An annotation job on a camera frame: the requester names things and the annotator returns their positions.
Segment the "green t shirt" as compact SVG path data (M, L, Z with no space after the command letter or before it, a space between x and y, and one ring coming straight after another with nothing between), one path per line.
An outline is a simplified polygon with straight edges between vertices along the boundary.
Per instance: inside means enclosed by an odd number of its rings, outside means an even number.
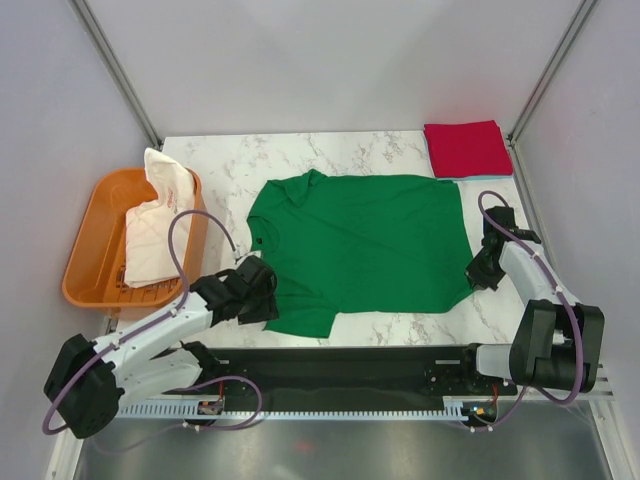
M450 311L472 293L459 187L417 175L269 180L248 213L273 268L269 331L326 338L339 314Z

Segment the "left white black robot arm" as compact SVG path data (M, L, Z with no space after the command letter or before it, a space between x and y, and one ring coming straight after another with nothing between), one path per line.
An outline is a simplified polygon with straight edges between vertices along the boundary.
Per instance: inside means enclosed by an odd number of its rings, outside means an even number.
M131 327L94 340L81 334L69 338L44 386L62 427L86 439L125 406L166 392L211 392L221 362L193 335L232 319L277 319L276 289L275 271L249 256L234 269L199 278L177 300Z

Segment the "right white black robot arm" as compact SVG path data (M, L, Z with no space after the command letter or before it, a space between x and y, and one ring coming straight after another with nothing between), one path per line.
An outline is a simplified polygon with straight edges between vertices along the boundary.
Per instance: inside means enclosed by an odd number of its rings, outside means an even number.
M508 206L483 213L482 248L466 268L472 289L496 290L509 278L524 313L509 345L475 344L458 381L477 394L495 378L517 385L571 392L577 374L581 393L596 382L605 317L567 291L551 269L538 235L517 227Z

